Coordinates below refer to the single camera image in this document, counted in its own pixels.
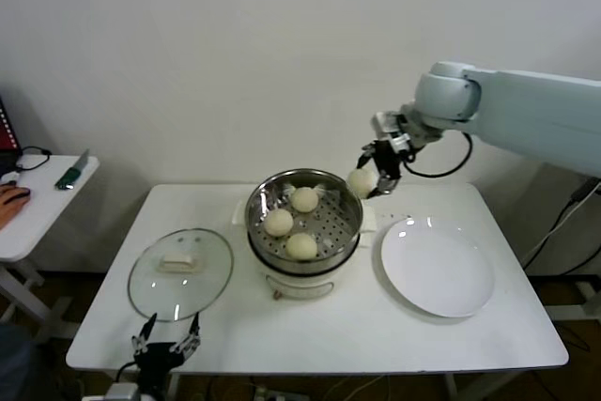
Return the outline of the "person's hand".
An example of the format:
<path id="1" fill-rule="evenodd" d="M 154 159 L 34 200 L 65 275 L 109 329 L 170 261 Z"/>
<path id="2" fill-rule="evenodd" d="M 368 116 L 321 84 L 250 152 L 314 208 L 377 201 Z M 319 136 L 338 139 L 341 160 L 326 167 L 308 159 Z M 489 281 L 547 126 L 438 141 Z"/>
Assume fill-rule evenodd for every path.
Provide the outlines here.
<path id="1" fill-rule="evenodd" d="M 30 190 L 14 184 L 1 186 L 0 229 L 4 229 L 30 200 Z"/>

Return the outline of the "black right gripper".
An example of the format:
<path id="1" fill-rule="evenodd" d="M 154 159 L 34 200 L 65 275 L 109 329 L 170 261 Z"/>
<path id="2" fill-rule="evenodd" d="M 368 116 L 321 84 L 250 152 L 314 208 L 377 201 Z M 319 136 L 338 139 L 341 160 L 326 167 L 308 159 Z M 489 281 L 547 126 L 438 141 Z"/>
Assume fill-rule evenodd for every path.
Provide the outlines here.
<path id="1" fill-rule="evenodd" d="M 368 198 L 391 194 L 401 178 L 401 156 L 393 150 L 389 141 L 376 140 L 362 147 L 357 167 L 363 168 L 370 161 L 375 162 L 380 177 L 375 188 L 368 194 Z"/>

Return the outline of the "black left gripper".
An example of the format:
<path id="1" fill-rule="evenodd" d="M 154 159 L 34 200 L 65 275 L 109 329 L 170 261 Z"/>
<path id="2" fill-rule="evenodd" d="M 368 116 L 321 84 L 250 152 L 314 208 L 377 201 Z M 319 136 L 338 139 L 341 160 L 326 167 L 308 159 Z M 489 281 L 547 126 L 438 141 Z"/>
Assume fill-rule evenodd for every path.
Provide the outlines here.
<path id="1" fill-rule="evenodd" d="M 193 316 L 188 334 L 179 342 L 150 343 L 148 338 L 157 319 L 154 313 L 137 335 L 131 338 L 133 359 L 139 368 L 140 387 L 164 387 L 171 370 L 185 363 L 184 354 L 194 354 L 201 343 L 199 313 Z"/>

